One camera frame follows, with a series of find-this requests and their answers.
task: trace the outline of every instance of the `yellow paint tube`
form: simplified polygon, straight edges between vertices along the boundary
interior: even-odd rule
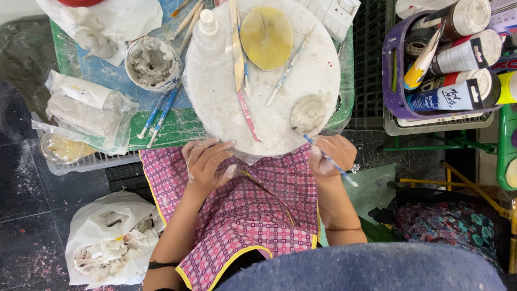
[[[438,47],[438,41],[440,36],[444,31],[444,26],[442,26],[431,38],[429,44],[425,48],[425,50],[418,56],[416,61],[411,65],[406,75],[404,75],[404,89],[406,90],[414,90],[420,86],[423,78],[425,77],[425,73],[427,73],[427,69],[433,60],[434,53],[436,52],[436,48]]]

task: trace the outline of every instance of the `sculpting tool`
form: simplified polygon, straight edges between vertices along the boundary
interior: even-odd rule
[[[165,96],[167,95],[167,93],[164,93],[160,96],[160,98],[158,99],[158,102],[156,103],[156,106],[154,107],[154,109],[151,111],[151,115],[149,116],[149,118],[147,119],[147,121],[145,122],[145,125],[144,125],[144,128],[142,129],[142,132],[137,135],[138,138],[140,139],[143,139],[144,138],[144,133],[145,131],[149,128],[149,126],[151,125],[151,123],[153,122],[153,120],[155,119],[155,116],[156,116],[156,113],[158,112],[158,109],[160,109],[160,106],[163,102],[163,100],[165,99]]]
[[[305,139],[313,146],[314,145],[314,140],[312,138],[310,138],[309,136],[307,135],[303,135],[303,137],[305,137]],[[336,164],[334,162],[334,160],[332,160],[332,158],[330,158],[326,153],[324,153],[323,151],[322,152],[322,155],[324,158],[326,158],[329,162],[331,162],[334,167],[336,167],[336,169],[341,172],[341,175],[343,175],[343,177],[345,177],[345,180],[350,183],[352,186],[354,187],[359,187],[359,184],[357,184],[356,182],[354,182],[354,180],[352,180],[352,178],[350,178],[350,176],[345,172],[343,171],[343,169],[341,169],[340,166],[338,166],[338,164]]]
[[[192,10],[187,14],[187,16],[185,17],[185,19],[183,19],[183,22],[178,26],[178,28],[176,29],[176,31],[174,32],[174,35],[171,37],[171,41],[173,41],[176,36],[183,30],[183,28],[185,28],[185,26],[187,26],[187,23],[189,23],[190,19],[192,19],[192,17],[194,17],[194,13],[197,11],[197,9],[201,6],[201,3],[203,3],[203,0],[199,0],[195,5],[194,7],[192,8]]]
[[[293,59],[291,60],[291,62],[289,63],[289,65],[287,66],[287,69],[285,69],[284,71],[284,74],[282,75],[282,78],[280,78],[280,81],[278,81],[278,84],[277,86],[275,87],[275,89],[273,90],[273,94],[271,94],[271,97],[269,98],[269,101],[267,102],[267,105],[266,106],[269,106],[271,105],[271,103],[273,103],[273,100],[275,99],[277,93],[278,93],[278,90],[280,90],[280,88],[282,87],[282,85],[284,84],[285,82],[285,79],[287,79],[287,76],[289,75],[289,73],[291,72],[291,70],[293,69],[293,66],[294,64],[296,63],[296,61],[298,60],[298,58],[300,57],[301,55],[301,52],[303,51],[305,45],[307,44],[307,42],[309,41],[309,38],[311,37],[311,34],[312,34],[312,31],[314,30],[314,28],[316,27],[316,25],[314,25],[311,29],[311,31],[309,31],[309,33],[307,34],[307,36],[305,37],[305,39],[303,40],[303,42],[301,43],[300,47],[298,48],[298,50],[296,51],[296,54],[294,55]]]
[[[237,9],[237,26],[239,27],[239,38],[240,38],[240,15],[239,15],[239,9]],[[249,97],[250,94],[251,94],[250,76],[248,75],[248,61],[247,61],[246,52],[244,51],[244,48],[242,48],[242,57],[244,58],[244,84],[246,85],[244,87],[244,92],[246,92],[246,95]]]
[[[179,11],[182,10],[187,4],[189,4],[190,0],[185,0],[183,3],[181,3],[178,8],[172,13],[172,17],[176,17],[178,15]]]
[[[239,27],[237,24],[237,3],[229,0],[232,27],[233,67],[235,70],[235,92],[239,92],[244,78],[244,56],[240,46]]]
[[[261,142],[257,138],[257,134],[255,133],[255,125],[253,125],[253,121],[251,121],[250,111],[248,110],[248,105],[246,105],[246,101],[244,100],[244,96],[242,95],[242,92],[237,92],[237,99],[239,99],[240,107],[242,108],[242,112],[244,113],[244,118],[246,118],[246,123],[248,124],[248,127],[251,130],[251,134],[253,135],[253,138]]]
[[[201,11],[203,10],[203,4],[196,10],[194,17],[192,17],[192,21],[190,22],[189,29],[187,30],[187,33],[185,33],[185,37],[183,38],[183,41],[181,42],[181,46],[179,47],[178,54],[181,55],[183,52],[183,49],[187,45],[187,42],[189,41],[190,37],[192,36],[192,31],[194,30],[194,25],[199,20],[199,15],[201,14]]]
[[[176,88],[171,90],[171,94],[169,96],[169,99],[167,100],[167,103],[165,104],[165,108],[163,109],[162,115],[160,116],[160,119],[158,120],[158,124],[155,126],[155,130],[153,132],[153,137],[151,137],[151,141],[147,145],[148,149],[150,149],[153,146],[153,143],[156,141],[156,134],[158,134],[158,131],[160,131],[163,121],[165,120],[165,117],[167,116],[167,113],[169,112],[169,109],[171,108],[172,102],[174,101],[174,98],[178,94],[180,85],[181,85],[181,81],[178,83],[178,86],[176,86]]]

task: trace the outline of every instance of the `right hand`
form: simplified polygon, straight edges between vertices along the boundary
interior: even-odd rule
[[[352,168],[357,155],[357,149],[349,140],[341,135],[318,135],[313,139],[314,145],[311,148],[308,162],[315,178],[333,177],[341,174],[329,160],[323,157],[322,151],[332,158],[344,171]]]
[[[186,192],[201,199],[206,199],[210,193],[228,183],[235,174],[236,164],[228,166],[225,172],[217,171],[217,167],[225,159],[233,156],[228,149],[234,146],[233,141],[220,143],[214,147],[219,138],[204,141],[190,141],[182,149],[188,167],[189,183]]]

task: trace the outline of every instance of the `apron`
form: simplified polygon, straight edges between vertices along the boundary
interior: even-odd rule
[[[212,290],[240,255],[258,250],[273,258],[316,248],[319,235],[317,185],[307,164],[310,145],[282,158],[254,165],[231,157],[218,170],[237,164],[230,182],[203,205],[193,249],[176,271],[191,290]],[[149,186],[165,224],[188,183],[180,147],[141,150]]]

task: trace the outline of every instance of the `white plastic bag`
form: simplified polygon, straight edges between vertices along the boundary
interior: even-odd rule
[[[150,222],[141,222],[146,217],[153,219],[154,227]],[[156,206],[135,193],[115,192],[83,206],[70,223],[65,251],[70,285],[89,284],[87,289],[91,289],[141,283],[158,242],[158,233],[163,229]],[[81,265],[84,260],[76,260],[76,253],[81,250],[88,250],[92,257],[103,261],[118,258],[121,263],[107,264],[101,270],[103,274],[87,275],[90,270]]]
[[[59,128],[33,121],[34,129],[85,142],[111,155],[127,152],[131,118],[139,107],[130,96],[54,70],[45,85],[52,94],[47,116],[55,116]]]

